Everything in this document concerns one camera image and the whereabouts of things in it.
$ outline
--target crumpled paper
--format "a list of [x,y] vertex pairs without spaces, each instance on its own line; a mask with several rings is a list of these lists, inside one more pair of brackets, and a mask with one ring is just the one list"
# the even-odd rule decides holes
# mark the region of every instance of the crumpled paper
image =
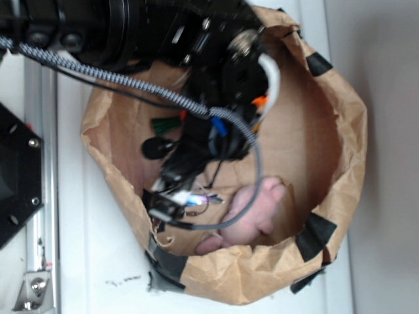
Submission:
[[[254,302],[332,262],[357,207],[365,173],[367,113],[362,100],[335,69],[313,75],[307,57],[315,51],[299,37],[299,25],[288,15],[259,7],[254,11],[266,26],[263,39],[282,75],[280,97],[258,133],[264,175],[278,176],[287,186],[272,235],[261,236],[252,245],[194,256],[203,232],[167,226],[165,232],[156,233],[141,196],[158,177],[161,162],[144,159],[140,147],[155,136],[152,118],[179,112],[95,89],[81,126],[82,142],[103,171],[141,247],[148,250],[153,235],[168,252],[190,255],[180,279],[185,293],[229,304]],[[187,69],[154,62],[135,78],[179,92],[187,74]],[[179,136],[180,130],[167,135],[173,140]],[[207,182],[215,168],[210,164],[200,182]],[[185,221],[219,222],[235,191],[254,182],[253,169],[252,154],[224,163],[212,192],[220,193],[225,204],[212,205]],[[323,252],[305,262],[295,237],[310,213],[337,229]]]

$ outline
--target black cable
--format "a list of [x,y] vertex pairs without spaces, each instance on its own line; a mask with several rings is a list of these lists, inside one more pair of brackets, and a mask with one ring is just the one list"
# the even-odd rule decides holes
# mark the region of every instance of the black cable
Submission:
[[92,85],[93,87],[96,87],[96,88],[102,88],[104,90],[109,90],[111,92],[114,92],[114,93],[117,93],[117,94],[120,94],[120,95],[123,95],[123,96],[126,96],[126,97],[134,98],[136,100],[143,101],[144,103],[147,103],[147,104],[152,105],[154,107],[169,109],[169,110],[177,110],[177,111],[182,110],[182,108],[180,108],[176,105],[168,105],[168,104],[164,104],[164,103],[157,103],[153,100],[135,95],[133,93],[126,92],[124,90],[119,90],[118,88],[110,87],[110,86],[107,86],[107,85],[104,85],[104,84],[100,84],[98,82],[93,82],[91,80],[87,80],[85,78],[78,77],[77,75],[74,75],[73,73],[70,73],[69,71],[60,69],[59,67],[54,67],[53,65],[49,65],[49,64],[43,64],[43,65],[46,66],[46,67],[49,67],[50,69],[52,69],[54,71],[57,71],[57,72],[61,73],[65,76],[67,76],[67,77],[78,80],[78,81],[83,82],[85,84]]

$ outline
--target screw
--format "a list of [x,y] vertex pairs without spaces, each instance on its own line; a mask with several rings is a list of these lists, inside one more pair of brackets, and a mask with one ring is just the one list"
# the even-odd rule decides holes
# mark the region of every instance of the screw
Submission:
[[50,42],[50,37],[46,33],[37,31],[35,33],[30,34],[27,38],[27,41],[29,44],[32,44],[33,46],[45,48],[48,46],[48,43]]
[[32,148],[37,148],[39,146],[39,141],[37,139],[30,139],[28,144]]
[[34,206],[38,206],[38,205],[39,205],[39,198],[33,198],[33,199],[32,199],[32,204],[33,204]]
[[35,293],[36,296],[40,296],[42,292],[45,290],[46,282],[41,278],[35,278],[32,280],[31,288],[33,293]]
[[202,29],[204,31],[207,31],[210,28],[211,20],[209,18],[206,18],[204,21],[202,21]]
[[32,302],[28,301],[24,303],[24,309],[30,311],[32,309]]
[[82,37],[79,34],[67,34],[61,38],[61,44],[68,50],[76,50],[82,43]]
[[187,54],[184,58],[183,58],[183,63],[184,64],[189,64],[189,62],[191,62],[191,55]]

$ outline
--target black tape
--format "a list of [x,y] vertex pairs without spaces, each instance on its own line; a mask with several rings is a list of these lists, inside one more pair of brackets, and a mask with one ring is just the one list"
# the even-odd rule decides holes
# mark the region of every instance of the black tape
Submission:
[[333,68],[331,65],[321,54],[318,52],[314,52],[311,56],[306,58],[308,68],[310,69],[311,74],[313,77],[319,77],[322,74],[328,72],[328,70]]
[[318,276],[325,272],[324,268],[320,269],[319,271],[295,281],[289,288],[293,294],[299,293],[304,287],[307,285],[311,285],[312,281]]
[[307,262],[316,257],[325,248],[336,228],[336,224],[310,213],[304,229],[295,238],[302,259]]
[[154,258],[153,268],[163,277],[180,283],[183,270],[188,261],[188,256],[174,255],[159,247],[156,240],[150,235],[149,250]]
[[185,291],[185,286],[181,283],[177,283],[174,280],[162,275],[158,272],[155,268],[156,262],[151,258],[148,252],[145,252],[145,256],[153,266],[152,270],[149,272],[150,275],[150,283],[149,283],[149,290],[161,290],[161,291],[170,291],[170,292],[177,292],[183,293]]

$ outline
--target pink plush toy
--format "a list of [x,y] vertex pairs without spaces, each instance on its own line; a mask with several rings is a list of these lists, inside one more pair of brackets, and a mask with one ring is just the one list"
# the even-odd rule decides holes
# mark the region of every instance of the pink plush toy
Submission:
[[[228,213],[222,222],[235,217],[249,202],[255,190],[254,185],[241,188],[234,196]],[[285,193],[285,186],[276,177],[267,177],[262,180],[261,191],[250,210],[235,224],[223,228],[219,234],[214,234],[199,244],[195,253],[208,254],[221,247],[232,245],[247,245],[255,240],[261,233],[271,234],[274,231],[272,218],[278,211],[278,203]]]

